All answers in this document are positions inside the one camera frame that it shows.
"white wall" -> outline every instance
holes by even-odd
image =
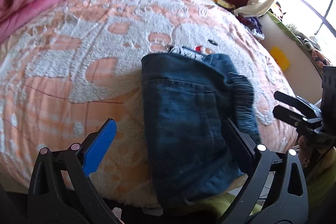
[[[301,49],[266,14],[259,18],[265,40],[261,44],[270,51],[276,46],[290,61],[284,72],[294,93],[315,104],[322,97],[322,80],[314,65]]]

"bedspread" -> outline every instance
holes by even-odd
[[[157,206],[143,134],[141,58],[167,44],[228,54],[253,85],[263,143],[274,151],[293,145],[294,128],[272,115],[274,91],[293,91],[232,14],[189,0],[66,0],[1,45],[0,171],[28,186],[42,147],[66,149],[113,118],[117,135],[91,179],[103,197]]]

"back pocket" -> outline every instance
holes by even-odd
[[[143,83],[142,96],[153,178],[181,174],[211,158],[221,134],[211,87],[157,79]]]

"jeans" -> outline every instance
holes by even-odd
[[[260,135],[252,85],[229,56],[149,54],[142,59],[142,96],[148,163],[163,208],[218,195],[242,175],[221,121],[231,118],[256,144]]]

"window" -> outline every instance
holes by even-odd
[[[315,36],[322,53],[336,66],[336,0],[281,0],[285,25]]]

